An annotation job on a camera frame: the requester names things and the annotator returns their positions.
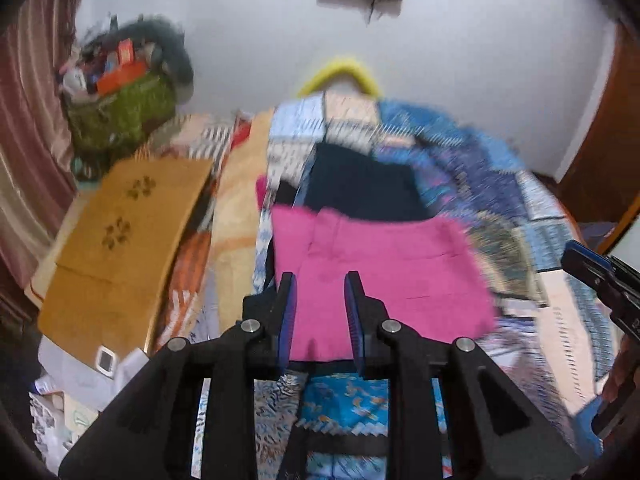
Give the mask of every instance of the human hand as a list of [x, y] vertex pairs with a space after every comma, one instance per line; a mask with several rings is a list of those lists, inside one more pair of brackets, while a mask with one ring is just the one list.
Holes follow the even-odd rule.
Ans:
[[[632, 343], [631, 339], [625, 335], [620, 343], [620, 352], [613, 363], [613, 368], [609, 373], [609, 379], [602, 389], [602, 400], [608, 403], [614, 402], [618, 398], [620, 393], [620, 387], [625, 383], [629, 377], [632, 369], [638, 363], [639, 348]], [[640, 367], [638, 367], [634, 373], [634, 383], [636, 388], [640, 388]], [[626, 403], [632, 402], [630, 397], [627, 397]], [[620, 427], [614, 428], [607, 436], [604, 437], [602, 443], [604, 447], [612, 447], [620, 436]]]
[[[620, 343], [620, 352], [613, 363], [613, 368], [609, 373], [609, 379], [602, 389], [602, 399], [606, 402], [613, 402], [618, 398], [620, 386], [625, 382], [631, 373], [631, 368], [636, 364], [638, 355], [631, 351], [631, 339], [628, 335], [624, 335]], [[634, 382], [636, 388], [640, 388], [640, 368], [634, 374]]]

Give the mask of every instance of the white wall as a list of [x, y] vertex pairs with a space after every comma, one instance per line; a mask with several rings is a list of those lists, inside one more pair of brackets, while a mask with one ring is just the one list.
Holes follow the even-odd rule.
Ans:
[[611, 254], [640, 272], [640, 219], [636, 218]]
[[596, 70], [596, 80], [593, 83], [591, 96], [584, 107], [584, 112], [582, 113], [580, 122], [578, 122], [574, 138], [571, 139], [569, 147], [566, 149], [566, 152], [564, 152], [564, 157], [560, 162], [560, 166], [554, 174], [557, 182], [560, 182], [564, 177], [564, 174], [569, 170], [571, 163], [574, 161], [574, 157], [578, 154], [578, 150], [580, 150], [584, 139], [591, 129], [591, 124], [593, 123], [596, 113], [598, 112], [598, 108], [600, 107], [602, 96], [605, 88], [607, 87], [607, 82], [609, 81], [611, 63], [613, 63], [614, 54], [616, 52], [616, 40], [618, 38], [617, 28], [618, 23], [613, 20], [610, 20], [605, 26], [604, 47], [602, 49], [600, 63]]
[[548, 174], [580, 135], [610, 23], [598, 0], [404, 0], [370, 25], [362, 8], [325, 0], [82, 0], [79, 32], [107, 12], [184, 27], [196, 73], [188, 110], [257, 112], [333, 56], [355, 56], [385, 96], [512, 140]]

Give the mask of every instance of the green bag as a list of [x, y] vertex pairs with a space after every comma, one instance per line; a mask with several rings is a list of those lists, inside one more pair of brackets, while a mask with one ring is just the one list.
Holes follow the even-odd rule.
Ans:
[[66, 104], [79, 183], [99, 181], [121, 158], [131, 156], [149, 134], [175, 115], [169, 79], [149, 72], [90, 104]]

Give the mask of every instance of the bed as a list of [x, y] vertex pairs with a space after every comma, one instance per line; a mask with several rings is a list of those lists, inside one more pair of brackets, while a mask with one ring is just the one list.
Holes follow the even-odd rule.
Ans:
[[[244, 295], [260, 294], [269, 285], [274, 198], [286, 181], [296, 190], [293, 207], [304, 202], [318, 142], [405, 164], [414, 171], [424, 204], [436, 216], [455, 218], [473, 245], [495, 302], [495, 329], [479, 338], [479, 344], [574, 449], [583, 457], [594, 452], [584, 449], [578, 420], [596, 399], [616, 354], [612, 326], [594, 292], [560, 268], [566, 241], [579, 237], [574, 222], [504, 142], [432, 108], [334, 92], [259, 114], [253, 136], [251, 153], [238, 157], [232, 174], [223, 170], [216, 204], [213, 237], [218, 241], [212, 254], [234, 277], [233, 286], [218, 296], [222, 330], [228, 320], [239, 318], [238, 301]], [[254, 161], [251, 168], [248, 160]], [[255, 177], [261, 173], [266, 184], [257, 199]], [[247, 218], [241, 231], [238, 225], [230, 227], [237, 211]], [[251, 265], [247, 243], [254, 232]], [[306, 470], [290, 458], [289, 450], [304, 432], [330, 434], [334, 440], [350, 433], [386, 434], [385, 414], [371, 405], [362, 410], [372, 393], [360, 396], [357, 406], [349, 393], [372, 385], [348, 370], [331, 374], [331, 368], [321, 369], [319, 377], [318, 368], [308, 376], [302, 367], [277, 383], [257, 382], [260, 478], [376, 478], [373, 471], [384, 470], [381, 457], [312, 453]], [[372, 414], [375, 424], [363, 422]], [[450, 474], [446, 458], [444, 472]]]
[[[178, 248], [156, 348], [171, 336], [215, 338], [242, 318], [246, 296], [259, 303], [273, 291], [273, 205], [285, 186], [292, 208], [305, 205], [320, 142], [410, 168], [429, 218], [462, 227], [490, 292], [494, 326], [477, 342], [585, 460], [597, 454], [581, 420], [616, 337], [594, 292], [560, 268], [565, 243], [579, 236], [575, 223], [504, 142], [425, 106], [327, 91], [236, 124], [181, 116], [153, 134], [136, 157], [215, 160], [199, 221]], [[440, 399], [443, 436], [445, 408]], [[255, 382], [262, 480], [383, 478], [385, 453], [368, 454], [366, 439], [357, 454], [338, 451], [345, 436], [385, 439], [387, 427], [386, 381], [363, 381], [348, 363], [297, 362], [279, 381]], [[336, 451], [302, 460], [298, 444], [309, 435]], [[451, 474], [446, 444], [443, 472]]]

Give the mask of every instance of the pink cloth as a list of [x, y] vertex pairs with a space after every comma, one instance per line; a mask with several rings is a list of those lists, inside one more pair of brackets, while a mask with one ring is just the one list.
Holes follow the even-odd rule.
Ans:
[[261, 175], [255, 181], [255, 199], [258, 201], [258, 211], [264, 205], [265, 196], [267, 196], [267, 176]]
[[277, 204], [271, 213], [276, 280], [287, 271], [298, 280], [293, 361], [353, 359], [344, 306], [350, 270], [389, 317], [423, 337], [452, 342], [493, 329], [491, 296], [455, 221], [367, 222]]

